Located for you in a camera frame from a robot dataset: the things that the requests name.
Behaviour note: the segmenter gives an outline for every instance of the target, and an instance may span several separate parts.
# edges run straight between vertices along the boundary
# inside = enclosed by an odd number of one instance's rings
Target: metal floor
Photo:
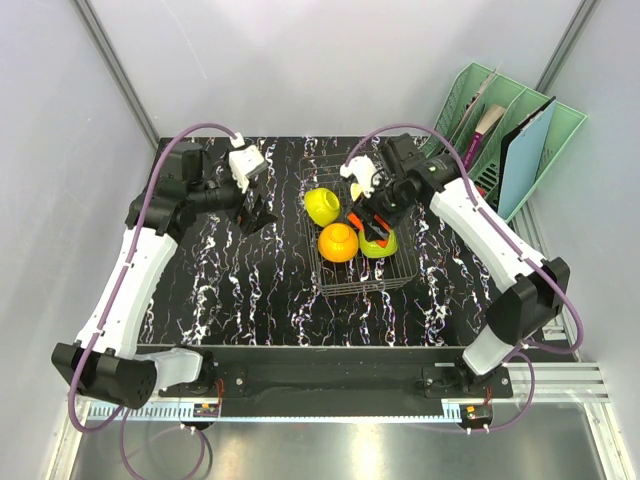
[[[500,424],[517,410],[496,405]],[[166,422],[127,424],[127,451],[168,428]],[[84,435],[74,480],[130,479],[119,463],[119,422]],[[206,431],[213,449],[195,479],[604,479],[578,404],[537,404],[522,422],[490,435],[434,433],[418,425],[219,423]],[[174,432],[131,463],[150,480],[182,478],[195,464],[198,441]]]

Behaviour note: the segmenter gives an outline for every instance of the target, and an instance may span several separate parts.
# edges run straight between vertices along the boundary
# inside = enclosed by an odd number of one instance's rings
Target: green plastic fruit
[[[378,242],[367,242],[362,231],[358,232],[358,243],[360,251],[367,258],[386,258],[398,251],[398,237],[393,230],[389,233],[386,247],[381,247]]]

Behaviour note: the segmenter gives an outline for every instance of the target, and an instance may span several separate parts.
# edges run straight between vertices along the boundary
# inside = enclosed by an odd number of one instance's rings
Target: blue folder
[[[536,181],[556,103],[551,98],[502,139],[498,215],[505,220]]]

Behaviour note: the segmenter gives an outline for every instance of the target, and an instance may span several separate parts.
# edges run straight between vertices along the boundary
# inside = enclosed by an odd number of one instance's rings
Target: toy fruit
[[[315,223],[326,227],[340,215],[340,200],[328,188],[316,188],[304,195],[304,207]]]
[[[359,183],[352,183],[351,187],[349,187],[349,192],[351,193],[351,200],[355,202],[362,193],[362,187]]]
[[[398,238],[393,230],[389,233],[386,247],[381,247],[378,242],[367,242],[362,230],[358,232],[358,242],[360,243],[362,254],[367,258],[390,257],[398,251]]]
[[[330,262],[348,262],[358,253],[356,232],[344,223],[332,223],[320,233],[318,251]]]

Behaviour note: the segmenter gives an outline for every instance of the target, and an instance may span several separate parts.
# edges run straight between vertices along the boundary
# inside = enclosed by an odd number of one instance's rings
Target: yellow plastic lemon
[[[344,223],[332,223],[320,233],[318,251],[330,262],[348,262],[358,253],[358,236]]]
[[[304,206],[315,223],[326,227],[340,215],[340,200],[328,188],[316,188],[304,196]]]

